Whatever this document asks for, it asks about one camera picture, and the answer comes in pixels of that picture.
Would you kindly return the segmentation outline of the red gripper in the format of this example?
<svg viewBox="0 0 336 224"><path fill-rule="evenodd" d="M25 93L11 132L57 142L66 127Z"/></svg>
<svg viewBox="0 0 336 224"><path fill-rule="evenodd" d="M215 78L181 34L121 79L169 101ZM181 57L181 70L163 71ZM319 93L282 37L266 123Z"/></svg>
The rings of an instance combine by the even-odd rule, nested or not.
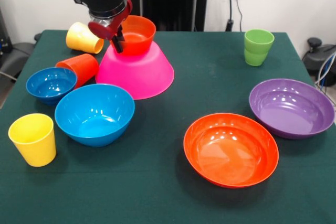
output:
<svg viewBox="0 0 336 224"><path fill-rule="evenodd" d="M89 29L99 38L110 40L110 44L116 50L117 53L123 52L121 41L125 41L122 32L122 23L130 15L132 11L132 1L124 0L121 4L122 10L118 6L114 10L117 13L113 13L112 16L99 17L94 15L93 12L89 12L91 21L88 23Z"/></svg>

